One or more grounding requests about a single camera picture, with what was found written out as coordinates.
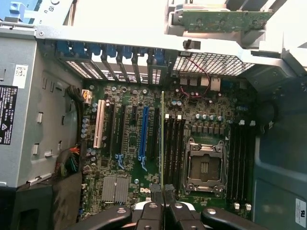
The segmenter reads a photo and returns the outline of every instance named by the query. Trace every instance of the white connector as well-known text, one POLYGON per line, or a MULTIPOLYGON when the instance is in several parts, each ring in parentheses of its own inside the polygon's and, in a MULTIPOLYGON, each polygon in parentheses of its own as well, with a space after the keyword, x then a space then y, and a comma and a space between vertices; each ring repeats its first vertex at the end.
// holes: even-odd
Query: white connector
POLYGON ((102 131, 105 119, 105 106, 106 106, 106 101, 104 100, 98 101, 96 128, 95 128, 94 145, 93 145, 94 148, 101 148, 102 131))

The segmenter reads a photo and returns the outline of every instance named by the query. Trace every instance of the small circuit board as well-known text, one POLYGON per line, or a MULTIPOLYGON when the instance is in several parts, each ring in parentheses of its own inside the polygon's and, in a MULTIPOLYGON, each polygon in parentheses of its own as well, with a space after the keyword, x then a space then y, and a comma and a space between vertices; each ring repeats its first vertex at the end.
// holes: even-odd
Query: small circuit board
POLYGON ((150 201, 152 184, 172 184, 176 199, 199 212, 214 206, 250 218, 253 155, 247 142, 256 94, 244 84, 222 81, 220 91, 203 96, 176 81, 166 89, 87 83, 81 218, 150 201))

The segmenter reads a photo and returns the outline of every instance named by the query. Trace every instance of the red wire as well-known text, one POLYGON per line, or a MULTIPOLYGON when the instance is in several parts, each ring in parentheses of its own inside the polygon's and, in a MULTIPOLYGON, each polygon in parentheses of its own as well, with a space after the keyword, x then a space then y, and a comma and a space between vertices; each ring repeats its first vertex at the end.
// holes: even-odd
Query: red wire
POLYGON ((205 91, 204 94, 203 94, 203 95, 206 95, 207 91, 209 90, 209 88, 210 88, 210 86, 211 86, 211 79, 210 79, 209 75, 207 74, 207 72, 206 72, 203 68, 201 68, 201 67, 200 67, 199 65, 197 65, 194 61, 192 61, 191 58, 188 57, 187 59, 188 59, 191 63, 193 63, 194 66, 196 66, 198 69, 200 69, 203 73, 206 74, 206 76, 207 76, 207 78, 208 78, 208 82, 209 82, 208 87, 207 87, 206 91, 205 91))

